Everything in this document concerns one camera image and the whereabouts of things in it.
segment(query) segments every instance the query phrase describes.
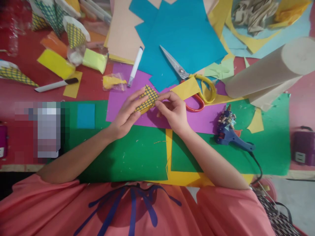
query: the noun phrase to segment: small blue paper square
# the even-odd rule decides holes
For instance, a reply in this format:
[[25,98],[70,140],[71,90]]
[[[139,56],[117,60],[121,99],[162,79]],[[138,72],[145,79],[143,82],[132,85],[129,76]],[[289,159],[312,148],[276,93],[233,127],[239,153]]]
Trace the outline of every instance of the small blue paper square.
[[95,104],[78,104],[76,127],[95,129]]

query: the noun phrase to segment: person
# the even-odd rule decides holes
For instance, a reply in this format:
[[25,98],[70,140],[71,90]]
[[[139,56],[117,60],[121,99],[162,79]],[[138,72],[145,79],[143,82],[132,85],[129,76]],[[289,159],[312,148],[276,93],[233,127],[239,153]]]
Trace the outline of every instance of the person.
[[186,187],[130,182],[80,184],[76,178],[109,145],[128,134],[148,99],[132,94],[106,129],[16,183],[0,202],[0,234],[9,235],[275,235],[242,175],[189,126],[175,93],[155,105],[214,186],[197,202]]

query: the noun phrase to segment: purple power outlet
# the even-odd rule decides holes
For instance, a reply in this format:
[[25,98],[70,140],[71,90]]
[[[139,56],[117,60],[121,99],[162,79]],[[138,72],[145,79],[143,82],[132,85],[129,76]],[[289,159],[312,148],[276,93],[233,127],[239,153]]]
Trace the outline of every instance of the purple power outlet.
[[0,158],[6,157],[8,151],[8,128],[0,125]]

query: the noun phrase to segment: floor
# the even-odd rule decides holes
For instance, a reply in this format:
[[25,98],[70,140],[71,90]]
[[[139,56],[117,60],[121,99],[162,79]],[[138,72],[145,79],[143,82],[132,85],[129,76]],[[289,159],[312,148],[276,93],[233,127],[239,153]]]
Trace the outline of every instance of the floor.
[[[277,190],[277,201],[291,211],[294,225],[309,236],[315,235],[315,182],[272,179]],[[195,201],[199,188],[187,187]],[[286,214],[284,207],[279,210]]]

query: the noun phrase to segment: cardboard tube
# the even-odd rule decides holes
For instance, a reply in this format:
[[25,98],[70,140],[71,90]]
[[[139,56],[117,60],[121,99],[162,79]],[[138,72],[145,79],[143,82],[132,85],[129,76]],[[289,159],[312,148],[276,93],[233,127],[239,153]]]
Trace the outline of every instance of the cardboard tube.
[[236,74],[226,85],[232,98],[279,85],[315,70],[315,39],[298,38]]

